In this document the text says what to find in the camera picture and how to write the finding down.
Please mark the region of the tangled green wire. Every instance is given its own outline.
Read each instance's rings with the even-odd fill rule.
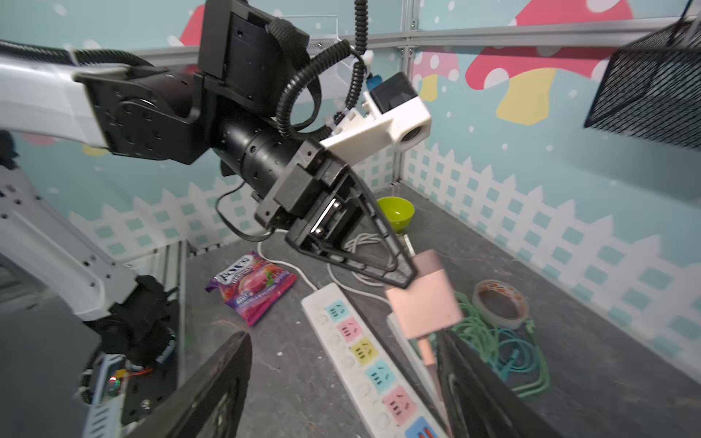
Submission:
[[[546,391],[550,386],[550,372],[543,353],[536,343],[532,319],[526,321],[524,328],[531,342],[522,339],[517,333],[509,329],[492,327],[488,325],[481,311],[470,302],[470,299],[460,292],[455,293],[460,308],[463,311],[463,319],[453,326],[453,331],[460,339],[465,341],[502,381],[506,382],[510,373],[530,373],[538,368],[538,379],[525,385],[511,388],[519,397],[538,395]],[[435,335],[429,338],[435,342]],[[502,357],[502,347],[512,345],[511,356]]]

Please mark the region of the white picket fence painting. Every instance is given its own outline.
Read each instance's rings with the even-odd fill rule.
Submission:
[[[586,224],[574,200],[549,207],[542,187],[520,193],[516,176],[499,183],[437,145],[406,153],[402,180],[701,381],[701,264],[661,259],[660,236],[623,242],[613,217]]]
[[[373,190],[387,187],[392,182],[392,148],[385,148],[358,163],[353,169]],[[116,259],[130,259],[155,248],[180,240],[187,240],[196,249],[220,242],[231,242],[236,236],[221,222],[214,209],[214,201],[234,189],[239,179],[229,185],[220,178],[212,190],[202,190],[190,183],[187,196],[175,197],[163,189],[159,204],[150,205],[134,197],[133,210],[118,212],[110,205],[102,206],[102,217],[88,221],[71,212],[69,220],[93,242]],[[251,198],[251,188],[244,186],[237,194],[222,199],[220,210],[235,226],[247,233],[261,230],[253,214],[258,204]]]

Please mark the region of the candy bag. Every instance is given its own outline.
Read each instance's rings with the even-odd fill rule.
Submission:
[[[295,274],[251,251],[218,273],[205,289],[218,289],[224,303],[253,327],[296,280]]]

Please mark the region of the power strip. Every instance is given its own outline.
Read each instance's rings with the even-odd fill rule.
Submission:
[[[447,438],[335,283],[302,308],[374,438]]]

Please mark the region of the black wire mesh basket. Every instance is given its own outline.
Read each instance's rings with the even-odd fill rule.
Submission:
[[[701,27],[680,20],[618,49],[585,128],[697,148],[701,144]]]

